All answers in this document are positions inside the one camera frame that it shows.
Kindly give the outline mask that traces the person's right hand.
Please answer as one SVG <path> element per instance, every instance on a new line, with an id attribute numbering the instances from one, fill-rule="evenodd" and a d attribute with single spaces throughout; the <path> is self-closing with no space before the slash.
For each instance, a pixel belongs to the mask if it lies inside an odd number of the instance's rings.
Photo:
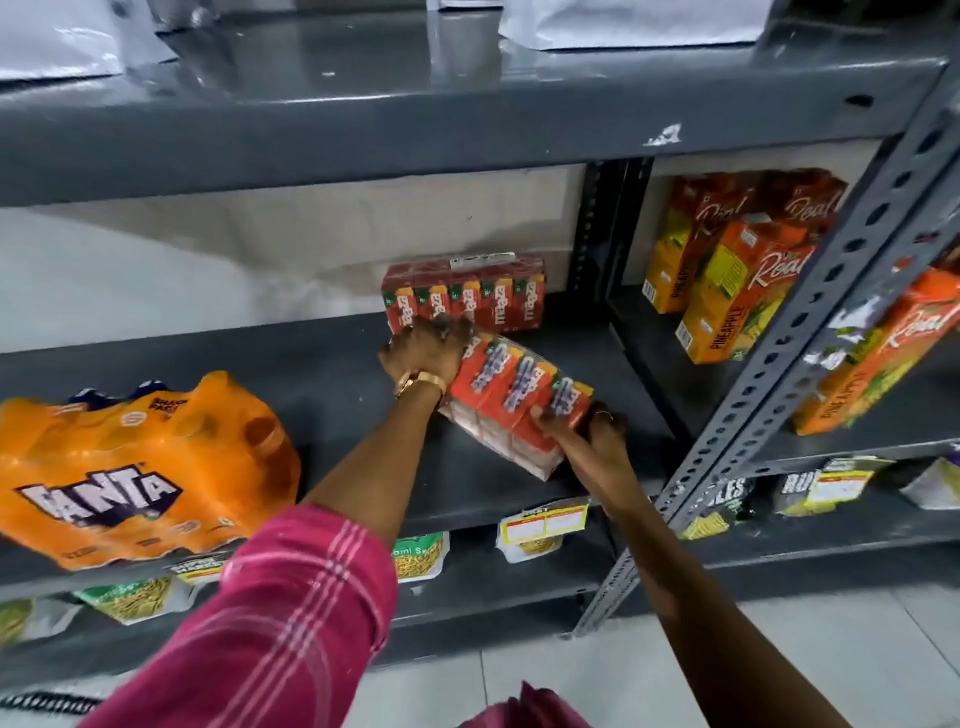
<path id="1" fill-rule="evenodd" d="M 602 403 L 591 408 L 577 449 L 562 449 L 573 473 L 614 519 L 638 506 L 644 496 L 632 467 L 624 419 Z"/>

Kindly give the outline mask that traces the person's left hand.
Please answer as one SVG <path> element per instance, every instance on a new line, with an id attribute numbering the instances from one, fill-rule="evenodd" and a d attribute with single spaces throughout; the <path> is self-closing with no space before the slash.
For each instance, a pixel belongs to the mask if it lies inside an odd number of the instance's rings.
<path id="1" fill-rule="evenodd" d="M 474 323 L 469 318 L 416 317 L 381 346 L 378 359 L 398 392 L 407 383 L 429 383 L 445 396 L 459 373 L 473 333 Z"/>

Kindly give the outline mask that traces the red juice box multipack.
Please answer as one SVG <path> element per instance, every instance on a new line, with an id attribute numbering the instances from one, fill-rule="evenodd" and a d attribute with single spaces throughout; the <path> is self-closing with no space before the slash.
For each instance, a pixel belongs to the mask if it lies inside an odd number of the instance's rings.
<path id="1" fill-rule="evenodd" d="M 569 376 L 504 336 L 474 331 L 439 412 L 481 445 L 547 481 L 565 460 L 530 415 L 552 412 L 575 430 L 590 411 L 594 387 Z"/>
<path id="2" fill-rule="evenodd" d="M 512 251 L 393 263 L 381 297 L 392 334 L 439 316 L 468 318 L 495 334 L 528 332 L 543 324 L 546 264 Z"/>

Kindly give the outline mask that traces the person's right forearm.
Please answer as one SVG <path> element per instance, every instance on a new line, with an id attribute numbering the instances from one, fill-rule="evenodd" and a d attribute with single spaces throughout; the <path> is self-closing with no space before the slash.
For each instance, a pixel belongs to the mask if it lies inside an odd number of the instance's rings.
<path id="1" fill-rule="evenodd" d="M 853 728 L 741 612 L 637 484 L 599 499 L 709 728 Z"/>

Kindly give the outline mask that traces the person's left forearm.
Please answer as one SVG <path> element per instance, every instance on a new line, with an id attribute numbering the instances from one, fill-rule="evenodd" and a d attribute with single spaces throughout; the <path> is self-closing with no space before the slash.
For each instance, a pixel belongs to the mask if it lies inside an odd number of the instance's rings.
<path id="1" fill-rule="evenodd" d="M 346 520 L 350 554 L 361 536 L 390 548 L 398 539 L 414 488 L 426 432 L 441 387 L 429 379 L 410 384 L 386 417 L 307 492 L 304 502 Z"/>

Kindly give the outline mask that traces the gold wrist watch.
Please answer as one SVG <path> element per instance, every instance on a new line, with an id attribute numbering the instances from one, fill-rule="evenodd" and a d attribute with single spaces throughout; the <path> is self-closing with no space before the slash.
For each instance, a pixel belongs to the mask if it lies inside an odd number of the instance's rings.
<path id="1" fill-rule="evenodd" d="M 426 383 L 435 387 L 438 390 L 438 400 L 440 402 L 442 402 L 448 394 L 448 383 L 437 374 L 427 370 L 407 370 L 402 373 L 399 380 L 395 383 L 393 390 L 394 397 L 399 399 L 407 390 L 419 383 Z"/>

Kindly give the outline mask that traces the white labelled snack packet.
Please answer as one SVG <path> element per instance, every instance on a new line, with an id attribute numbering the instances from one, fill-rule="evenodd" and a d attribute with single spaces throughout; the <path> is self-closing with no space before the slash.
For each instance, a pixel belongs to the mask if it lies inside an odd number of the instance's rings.
<path id="1" fill-rule="evenodd" d="M 557 552 L 565 538 L 585 529 L 593 499 L 554 500 L 501 519 L 495 548 L 507 563 L 520 564 Z"/>

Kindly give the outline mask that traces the black yellow snack packet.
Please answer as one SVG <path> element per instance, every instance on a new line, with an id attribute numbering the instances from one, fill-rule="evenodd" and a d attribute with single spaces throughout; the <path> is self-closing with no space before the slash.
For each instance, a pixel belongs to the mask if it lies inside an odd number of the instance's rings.
<path id="1" fill-rule="evenodd" d="M 680 539 L 698 541 L 728 532 L 741 520 L 743 505 L 756 483 L 756 478 L 738 478 L 718 484 L 703 512 L 683 530 Z"/>
<path id="2" fill-rule="evenodd" d="M 869 481 L 893 460 L 877 456 L 832 458 L 821 467 L 792 472 L 777 480 L 772 512 L 802 518 L 832 512 L 859 499 Z"/>

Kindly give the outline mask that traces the green yellow snack packet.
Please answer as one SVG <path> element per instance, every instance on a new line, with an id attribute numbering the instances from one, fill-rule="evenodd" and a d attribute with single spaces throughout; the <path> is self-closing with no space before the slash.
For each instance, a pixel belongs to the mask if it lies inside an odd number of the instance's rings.
<path id="1" fill-rule="evenodd" d="M 0 603 L 0 650 L 48 639 L 66 631 L 82 604 L 54 597 Z"/>
<path id="2" fill-rule="evenodd" d="M 74 590 L 71 596 L 115 623 L 130 626 L 189 611 L 200 591 L 180 577 L 163 576 Z"/>
<path id="3" fill-rule="evenodd" d="M 438 577 L 449 552 L 449 531 L 398 540 L 391 552 L 398 583 L 416 583 Z"/>

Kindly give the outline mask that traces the orange juice carton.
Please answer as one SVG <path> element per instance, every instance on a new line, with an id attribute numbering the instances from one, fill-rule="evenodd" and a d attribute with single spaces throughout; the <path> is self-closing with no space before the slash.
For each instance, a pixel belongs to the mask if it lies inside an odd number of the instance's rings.
<path id="1" fill-rule="evenodd" d="M 742 358 L 771 322 L 815 248 L 806 227 L 764 213 L 728 223 L 676 329 L 688 358 L 696 365 Z"/>
<path id="2" fill-rule="evenodd" d="M 686 310 L 702 264 L 727 224 L 750 213 L 757 188 L 750 173 L 675 178 L 642 283 L 656 313 Z"/>
<path id="3" fill-rule="evenodd" d="M 754 210 L 775 222 L 802 228 L 819 243 L 834 224 L 848 183 L 823 168 L 767 171 L 760 179 Z"/>
<path id="4" fill-rule="evenodd" d="M 848 428 L 960 323 L 960 274 L 927 268 L 791 418 L 798 436 Z"/>

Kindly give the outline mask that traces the grey metal shelf rack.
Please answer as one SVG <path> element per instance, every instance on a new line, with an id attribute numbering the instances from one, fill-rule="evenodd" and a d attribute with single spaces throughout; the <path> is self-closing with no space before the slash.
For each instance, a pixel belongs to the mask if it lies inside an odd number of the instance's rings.
<path id="1" fill-rule="evenodd" d="M 960 133 L 960 0 L 931 1 L 777 0 L 752 45 L 569 53 L 503 38 L 490 8 L 249 10 L 167 37 L 174 62 L 0 89 L 0 404 L 225 371 L 280 419 L 304 492 L 393 399 L 386 268 L 510 252 L 548 269 L 541 327 L 510 337 L 599 400 L 620 358 L 605 289 L 651 307 L 671 180 L 826 169 L 847 189 L 819 247 L 884 140 Z M 637 158 L 652 198 L 610 275 L 589 165 Z M 0 536 L 0 601 L 243 541 L 68 571 Z"/>
<path id="2" fill-rule="evenodd" d="M 826 380 L 827 365 L 915 283 L 960 235 L 960 132 L 946 127 L 884 140 L 849 193 L 837 222 L 746 357 L 695 365 L 638 286 L 606 284 L 604 304 L 619 359 L 591 375 L 598 399 L 623 412 L 630 465 L 668 528 L 681 533 L 706 516 L 722 482 L 812 471 L 833 459 L 894 461 L 942 455 L 960 443 L 960 343 L 932 349 L 879 404 L 850 425 L 816 435 L 788 420 Z M 628 233 L 652 198 L 654 159 L 590 164 L 606 268 L 626 260 Z M 885 551 L 960 540 L 960 516 L 906 516 L 892 495 L 866 495 L 812 526 L 766 525 L 747 536 L 695 543 L 708 566 L 751 566 Z"/>

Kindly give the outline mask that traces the orange soda bottle multipack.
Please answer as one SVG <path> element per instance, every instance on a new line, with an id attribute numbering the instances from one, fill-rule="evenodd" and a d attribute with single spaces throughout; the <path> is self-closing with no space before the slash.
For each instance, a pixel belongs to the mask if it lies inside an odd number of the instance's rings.
<path id="1" fill-rule="evenodd" d="M 0 403 L 0 536 L 68 572 L 248 539 L 301 476 L 280 418 L 224 370 Z"/>

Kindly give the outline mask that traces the white plastic bag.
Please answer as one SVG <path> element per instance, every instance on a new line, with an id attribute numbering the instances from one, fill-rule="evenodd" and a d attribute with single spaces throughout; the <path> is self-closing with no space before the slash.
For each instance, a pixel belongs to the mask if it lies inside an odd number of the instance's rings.
<path id="1" fill-rule="evenodd" d="M 176 58 L 147 0 L 0 0 L 0 84 L 111 77 Z"/>
<path id="2" fill-rule="evenodd" d="M 536 51 L 752 44 L 777 0 L 505 0 L 499 34 Z"/>

